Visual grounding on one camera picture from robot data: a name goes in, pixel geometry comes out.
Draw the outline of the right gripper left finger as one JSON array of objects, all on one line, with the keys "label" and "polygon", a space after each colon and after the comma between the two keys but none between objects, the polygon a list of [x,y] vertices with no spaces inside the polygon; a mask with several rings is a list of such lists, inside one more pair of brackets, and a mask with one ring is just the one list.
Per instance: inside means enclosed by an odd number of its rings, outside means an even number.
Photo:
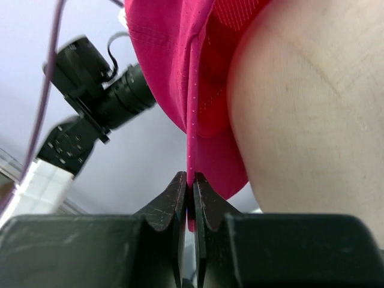
[{"label": "right gripper left finger", "polygon": [[1,229],[2,287],[181,287],[186,174],[133,215],[21,215]]}]

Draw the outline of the magenta baseball cap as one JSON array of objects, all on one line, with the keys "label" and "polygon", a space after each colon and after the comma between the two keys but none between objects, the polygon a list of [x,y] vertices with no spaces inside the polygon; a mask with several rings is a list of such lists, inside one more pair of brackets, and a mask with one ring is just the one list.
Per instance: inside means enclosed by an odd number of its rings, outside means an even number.
[{"label": "magenta baseball cap", "polygon": [[222,198],[248,178],[230,127],[227,75],[265,1],[125,1],[128,31],[158,105],[187,135],[187,183],[204,174]]}]

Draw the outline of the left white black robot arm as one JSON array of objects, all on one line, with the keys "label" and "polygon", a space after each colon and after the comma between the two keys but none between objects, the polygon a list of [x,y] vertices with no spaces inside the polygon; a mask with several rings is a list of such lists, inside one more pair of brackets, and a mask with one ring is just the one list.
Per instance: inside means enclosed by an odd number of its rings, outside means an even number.
[{"label": "left white black robot arm", "polygon": [[1,211],[2,222],[17,215],[58,212],[94,145],[107,143],[112,130],[156,103],[139,65],[120,73],[116,59],[105,60],[85,36],[57,53],[52,84],[76,114],[48,134]]}]

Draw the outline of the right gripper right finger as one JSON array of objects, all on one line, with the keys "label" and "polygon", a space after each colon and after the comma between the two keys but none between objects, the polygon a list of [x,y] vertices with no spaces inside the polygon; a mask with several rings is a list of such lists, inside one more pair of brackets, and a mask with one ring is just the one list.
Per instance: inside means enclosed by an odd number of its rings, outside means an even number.
[{"label": "right gripper right finger", "polygon": [[368,228],[342,214],[243,214],[203,174],[193,185],[199,287],[382,287]]}]

